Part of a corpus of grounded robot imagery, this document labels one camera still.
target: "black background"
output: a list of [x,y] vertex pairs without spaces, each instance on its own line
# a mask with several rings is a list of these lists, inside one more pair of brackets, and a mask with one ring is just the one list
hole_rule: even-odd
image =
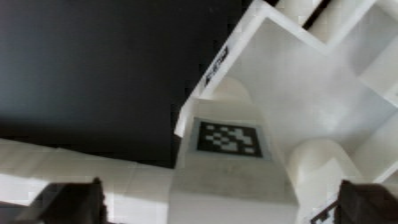
[[172,167],[177,110],[248,3],[0,0],[0,137]]

